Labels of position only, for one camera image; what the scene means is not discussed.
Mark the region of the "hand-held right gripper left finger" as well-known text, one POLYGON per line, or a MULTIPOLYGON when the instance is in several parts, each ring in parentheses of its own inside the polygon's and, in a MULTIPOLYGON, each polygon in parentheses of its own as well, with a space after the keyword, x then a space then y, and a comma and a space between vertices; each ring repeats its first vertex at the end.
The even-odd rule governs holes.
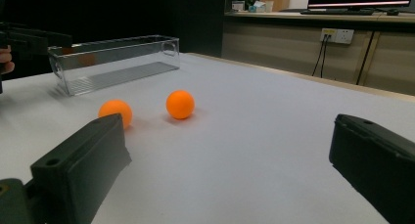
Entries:
POLYGON ((121 115, 87 123, 31 167, 46 224, 91 224, 119 173, 131 162, 121 115))

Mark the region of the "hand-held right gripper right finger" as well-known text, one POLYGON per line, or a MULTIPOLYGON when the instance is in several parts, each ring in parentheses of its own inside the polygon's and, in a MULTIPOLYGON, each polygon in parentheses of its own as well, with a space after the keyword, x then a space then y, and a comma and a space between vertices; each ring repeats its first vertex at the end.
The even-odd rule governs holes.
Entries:
POLYGON ((415 143, 370 120, 340 114, 329 161, 390 224, 415 224, 415 143))

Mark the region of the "clear plastic box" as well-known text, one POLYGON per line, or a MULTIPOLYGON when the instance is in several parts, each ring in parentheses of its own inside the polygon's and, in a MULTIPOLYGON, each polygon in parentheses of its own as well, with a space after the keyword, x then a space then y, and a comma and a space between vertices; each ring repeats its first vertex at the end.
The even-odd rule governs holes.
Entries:
POLYGON ((86 94, 180 68, 179 40, 148 35, 51 47, 58 86, 69 96, 86 94))

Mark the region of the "orange ball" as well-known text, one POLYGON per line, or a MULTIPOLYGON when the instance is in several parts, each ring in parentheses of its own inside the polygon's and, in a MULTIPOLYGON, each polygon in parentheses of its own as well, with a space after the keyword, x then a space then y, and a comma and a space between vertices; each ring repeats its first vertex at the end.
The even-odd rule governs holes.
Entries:
POLYGON ((195 100, 189 92, 176 90, 171 92, 166 98, 165 107, 171 117, 185 119, 193 113, 195 100))
POLYGON ((123 128, 127 129, 132 121, 132 109, 123 100, 109 100, 105 102, 98 110, 98 116, 103 117, 110 114, 120 113, 122 116, 123 128))

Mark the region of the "wooden desk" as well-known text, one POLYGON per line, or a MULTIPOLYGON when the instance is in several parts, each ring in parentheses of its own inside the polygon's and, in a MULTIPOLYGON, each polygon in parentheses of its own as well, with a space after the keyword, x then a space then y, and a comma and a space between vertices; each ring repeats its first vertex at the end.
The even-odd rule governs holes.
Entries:
POLYGON ((415 96, 415 15, 227 14, 222 57, 415 96), (323 28, 353 29, 352 41, 321 41, 323 28))

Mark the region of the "black keyboard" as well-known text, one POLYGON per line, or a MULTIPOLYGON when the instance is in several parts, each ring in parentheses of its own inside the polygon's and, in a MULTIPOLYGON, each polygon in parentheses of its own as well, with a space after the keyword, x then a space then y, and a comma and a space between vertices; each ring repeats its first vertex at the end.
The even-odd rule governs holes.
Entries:
POLYGON ((374 10, 304 10, 301 15, 371 16, 374 10))

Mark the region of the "tissue box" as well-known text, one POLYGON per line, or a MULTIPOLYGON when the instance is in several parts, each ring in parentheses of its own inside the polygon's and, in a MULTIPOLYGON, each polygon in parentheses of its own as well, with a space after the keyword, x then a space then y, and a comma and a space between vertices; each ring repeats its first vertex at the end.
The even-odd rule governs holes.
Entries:
POLYGON ((264 13, 266 4, 264 2, 255 1, 252 5, 249 6, 250 13, 264 13))

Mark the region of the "white wall socket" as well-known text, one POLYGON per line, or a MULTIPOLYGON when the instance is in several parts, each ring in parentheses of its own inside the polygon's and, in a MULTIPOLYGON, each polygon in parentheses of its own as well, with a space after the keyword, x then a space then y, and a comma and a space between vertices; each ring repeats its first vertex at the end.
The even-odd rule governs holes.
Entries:
POLYGON ((353 34, 353 29, 323 28, 320 40, 329 43, 350 44, 353 34))

